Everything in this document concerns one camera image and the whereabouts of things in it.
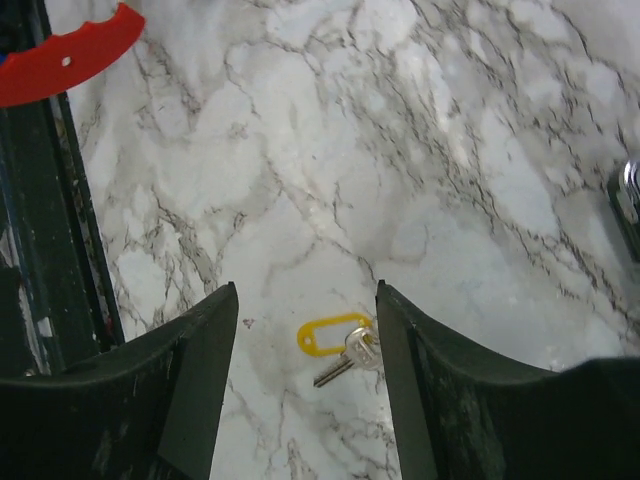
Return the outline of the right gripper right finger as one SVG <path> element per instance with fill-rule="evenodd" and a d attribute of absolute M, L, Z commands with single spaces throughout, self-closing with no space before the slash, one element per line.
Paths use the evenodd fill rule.
<path fill-rule="evenodd" d="M 389 284 L 376 310 L 404 478 L 638 477 L 637 359 L 552 372 L 476 343 Z"/>

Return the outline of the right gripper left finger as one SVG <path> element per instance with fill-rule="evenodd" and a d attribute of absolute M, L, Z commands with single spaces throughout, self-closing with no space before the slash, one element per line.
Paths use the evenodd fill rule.
<path fill-rule="evenodd" d="M 209 478 L 237 324 L 227 283 L 58 375 L 2 380 L 2 478 Z"/>

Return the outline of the yellow tagged key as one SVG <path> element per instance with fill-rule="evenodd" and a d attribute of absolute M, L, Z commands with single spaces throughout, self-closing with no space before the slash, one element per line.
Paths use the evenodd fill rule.
<path fill-rule="evenodd" d="M 297 344 L 306 355 L 336 359 L 313 379 L 322 388 L 351 369 L 374 371 L 382 366 L 378 332 L 373 321 L 362 313 L 311 320 L 297 332 Z"/>

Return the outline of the red keyring with keys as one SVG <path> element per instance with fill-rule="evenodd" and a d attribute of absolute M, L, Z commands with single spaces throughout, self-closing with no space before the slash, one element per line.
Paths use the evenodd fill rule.
<path fill-rule="evenodd" d="M 91 79 L 122 57 L 139 39 L 146 20 L 119 3 L 104 22 L 86 22 L 40 45 L 1 60 L 3 108 L 47 99 Z"/>

